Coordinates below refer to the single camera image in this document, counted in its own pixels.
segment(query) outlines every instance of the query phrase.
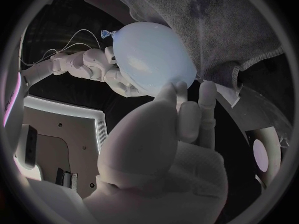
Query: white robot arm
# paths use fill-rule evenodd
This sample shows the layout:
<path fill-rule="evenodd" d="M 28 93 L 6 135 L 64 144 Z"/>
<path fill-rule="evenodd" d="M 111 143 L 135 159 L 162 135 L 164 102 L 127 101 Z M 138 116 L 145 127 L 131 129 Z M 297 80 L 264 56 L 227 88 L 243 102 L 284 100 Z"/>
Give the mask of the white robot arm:
<path fill-rule="evenodd" d="M 144 96 L 130 84 L 116 66 L 112 47 L 105 52 L 100 49 L 80 51 L 71 55 L 57 53 L 49 60 L 39 62 L 22 72 L 27 88 L 47 76 L 69 72 L 72 76 L 94 81 L 106 82 L 113 91 L 124 97 Z"/>

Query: white fabric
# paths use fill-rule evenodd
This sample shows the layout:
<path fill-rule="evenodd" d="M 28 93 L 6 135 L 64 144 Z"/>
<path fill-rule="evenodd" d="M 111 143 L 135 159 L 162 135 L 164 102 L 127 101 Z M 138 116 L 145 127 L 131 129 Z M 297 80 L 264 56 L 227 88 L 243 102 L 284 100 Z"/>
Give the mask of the white fabric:
<path fill-rule="evenodd" d="M 105 224 L 213 224 L 227 192 L 222 156 L 179 142 L 161 193 L 120 190 L 98 178 L 97 190 L 84 203 L 98 222 Z"/>

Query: purple light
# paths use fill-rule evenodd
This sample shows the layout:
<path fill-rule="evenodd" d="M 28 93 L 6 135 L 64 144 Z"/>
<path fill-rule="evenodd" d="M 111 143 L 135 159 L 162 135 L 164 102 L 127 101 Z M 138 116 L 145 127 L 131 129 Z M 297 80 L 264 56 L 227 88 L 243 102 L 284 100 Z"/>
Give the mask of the purple light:
<path fill-rule="evenodd" d="M 3 126 L 4 127 L 6 125 L 6 122 L 8 120 L 9 114 L 10 114 L 10 112 L 12 110 L 12 107 L 14 105 L 14 102 L 16 100 L 17 94 L 20 91 L 20 87 L 21 87 L 21 74 L 20 74 L 20 72 L 18 72 L 16 87 L 15 87 L 13 95 L 11 97 L 11 102 L 8 104 L 7 110 L 6 110 L 5 114 L 4 114 L 4 120 L 3 120 Z"/>

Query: gray towel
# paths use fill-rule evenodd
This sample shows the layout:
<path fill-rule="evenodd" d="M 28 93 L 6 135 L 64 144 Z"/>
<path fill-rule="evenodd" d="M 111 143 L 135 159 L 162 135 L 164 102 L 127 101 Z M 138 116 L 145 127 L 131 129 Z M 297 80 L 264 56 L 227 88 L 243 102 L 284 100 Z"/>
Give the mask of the gray towel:
<path fill-rule="evenodd" d="M 171 27 L 201 79 L 239 91 L 239 71 L 283 53 L 273 30 L 248 0 L 121 0 L 136 21 Z"/>

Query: cable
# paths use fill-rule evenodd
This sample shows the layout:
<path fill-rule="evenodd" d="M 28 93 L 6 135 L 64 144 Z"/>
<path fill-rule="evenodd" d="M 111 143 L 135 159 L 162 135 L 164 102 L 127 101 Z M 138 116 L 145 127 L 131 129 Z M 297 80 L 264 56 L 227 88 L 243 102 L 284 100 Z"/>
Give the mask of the cable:
<path fill-rule="evenodd" d="M 34 64 L 39 63 L 39 62 L 41 62 L 42 60 L 44 60 L 44 59 L 46 59 L 46 58 L 48 58 L 48 57 L 50 57 L 50 56 L 52 56 L 52 55 L 55 55 L 55 54 L 57 54 L 57 53 L 59 53 L 59 52 L 65 51 L 65 50 L 67 50 L 68 48 L 70 48 L 70 47 L 72 47 L 72 46 L 74 46 L 74 45 L 79 45 L 79 44 L 81 44 L 81 45 L 85 45 L 85 46 L 89 47 L 90 49 L 92 49 L 89 45 L 86 45 L 85 43 L 81 43 L 81 42 L 77 42 L 77 43 L 74 43 L 74 44 L 68 46 L 68 44 L 70 44 L 71 40 L 72 40 L 72 39 L 75 37 L 75 35 L 77 35 L 80 31 L 87 31 L 87 32 L 91 33 L 91 34 L 94 36 L 94 38 L 96 39 L 96 41 L 97 41 L 97 43 L 98 43 L 98 46 L 99 46 L 99 49 L 101 50 L 100 43 L 99 43 L 97 37 L 96 37 L 91 31 L 89 31 L 89 30 L 87 30 L 87 29 L 81 29 L 81 30 L 77 31 L 77 32 L 72 36 L 72 38 L 69 40 L 69 42 L 68 42 L 68 43 L 65 45 L 65 47 L 63 47 L 60 51 L 57 51 L 57 50 L 55 50 L 55 49 L 49 49 L 49 50 L 47 50 L 47 51 L 44 53 L 44 55 L 42 56 L 42 58 L 41 58 L 39 61 L 34 62 L 33 64 L 28 64 L 28 63 L 24 62 L 20 56 L 19 56 L 19 58 L 20 58 L 21 62 L 22 62 L 24 65 L 26 65 L 26 66 L 33 66 Z M 51 55 L 48 55 L 48 56 L 44 57 L 49 51 L 52 51 L 52 50 L 54 50 L 54 51 L 56 51 L 56 52 L 53 53 L 53 54 L 51 54 Z"/>

